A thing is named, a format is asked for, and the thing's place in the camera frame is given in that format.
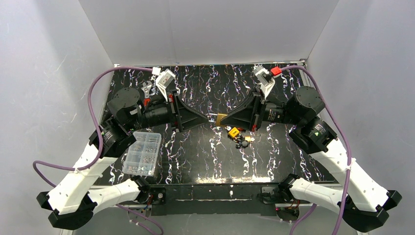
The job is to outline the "brass padlock with steel shackle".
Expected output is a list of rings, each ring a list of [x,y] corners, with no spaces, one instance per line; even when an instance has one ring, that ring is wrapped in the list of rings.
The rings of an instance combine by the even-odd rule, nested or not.
[[[218,114],[209,113],[209,114],[207,114],[209,122],[212,122],[212,123],[215,124],[215,126],[220,126],[220,127],[226,127],[225,124],[221,123],[222,119],[224,119],[226,116],[227,116],[227,114],[222,114],[222,113],[218,113]]]

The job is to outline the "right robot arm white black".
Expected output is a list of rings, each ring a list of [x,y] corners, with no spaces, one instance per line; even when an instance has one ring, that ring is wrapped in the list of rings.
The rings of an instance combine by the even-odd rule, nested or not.
[[[347,151],[335,131],[319,118],[325,104],[312,87],[297,89],[287,102],[266,99],[254,91],[220,124],[256,131],[262,122],[292,124],[292,141],[307,155],[322,164],[343,185],[342,190],[323,187],[290,174],[275,189],[260,193],[265,204],[304,200],[337,213],[357,231],[367,233],[383,226],[388,211],[402,199],[396,190],[387,190],[376,183]]]

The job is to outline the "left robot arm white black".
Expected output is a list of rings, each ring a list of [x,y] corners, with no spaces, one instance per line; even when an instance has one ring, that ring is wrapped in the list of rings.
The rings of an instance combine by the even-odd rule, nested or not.
[[[41,208],[50,210],[48,220],[54,228],[77,230],[103,209],[148,198],[150,187],[141,176],[92,189],[105,169],[136,141],[135,131],[169,124],[183,132],[208,121],[204,114],[186,105],[176,91],[150,101],[144,98],[143,90],[124,88],[107,106],[108,114],[91,134],[75,165],[52,190],[40,192],[36,198]]]

